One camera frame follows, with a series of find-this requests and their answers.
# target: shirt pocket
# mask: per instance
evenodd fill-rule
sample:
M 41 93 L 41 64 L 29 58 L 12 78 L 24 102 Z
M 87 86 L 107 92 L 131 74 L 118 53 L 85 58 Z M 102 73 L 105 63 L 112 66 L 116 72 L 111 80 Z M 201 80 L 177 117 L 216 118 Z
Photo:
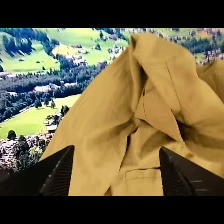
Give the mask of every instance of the shirt pocket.
M 126 172 L 125 182 L 129 196 L 163 196 L 159 169 L 139 169 Z

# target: tan jacket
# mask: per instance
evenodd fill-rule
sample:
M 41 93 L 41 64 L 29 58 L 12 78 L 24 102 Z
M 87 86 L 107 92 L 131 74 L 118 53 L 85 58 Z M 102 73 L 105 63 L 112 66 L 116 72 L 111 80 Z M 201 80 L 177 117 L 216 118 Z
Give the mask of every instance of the tan jacket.
M 165 146 L 224 177 L 224 62 L 152 34 L 130 47 L 84 91 L 41 159 L 75 145 L 69 195 L 163 195 Z

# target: khaki shirt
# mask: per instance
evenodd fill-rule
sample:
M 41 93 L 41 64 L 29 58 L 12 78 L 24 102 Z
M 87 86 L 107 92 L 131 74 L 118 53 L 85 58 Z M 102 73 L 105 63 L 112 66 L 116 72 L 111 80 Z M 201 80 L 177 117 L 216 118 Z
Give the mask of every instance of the khaki shirt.
M 60 123 L 41 159 L 75 146 L 70 196 L 163 195 L 165 146 L 224 177 L 224 62 L 152 34 L 103 70 Z

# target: landscape backdrop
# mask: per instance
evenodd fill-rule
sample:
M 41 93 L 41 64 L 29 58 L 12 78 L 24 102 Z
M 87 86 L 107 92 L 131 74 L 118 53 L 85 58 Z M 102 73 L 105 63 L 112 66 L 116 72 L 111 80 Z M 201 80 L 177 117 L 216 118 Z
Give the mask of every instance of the landscape backdrop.
M 143 32 L 186 47 L 199 66 L 224 59 L 224 28 L 0 28 L 0 169 L 35 164 L 80 94 Z

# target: fabric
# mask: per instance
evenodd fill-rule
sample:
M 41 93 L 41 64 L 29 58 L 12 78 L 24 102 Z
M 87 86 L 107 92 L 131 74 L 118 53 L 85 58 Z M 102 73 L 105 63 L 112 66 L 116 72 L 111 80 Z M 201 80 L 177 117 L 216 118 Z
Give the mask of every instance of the fabric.
M 224 177 L 224 62 L 196 67 L 185 48 L 153 34 L 83 92 L 41 159 L 75 146 L 70 196 L 162 196 L 165 146 Z

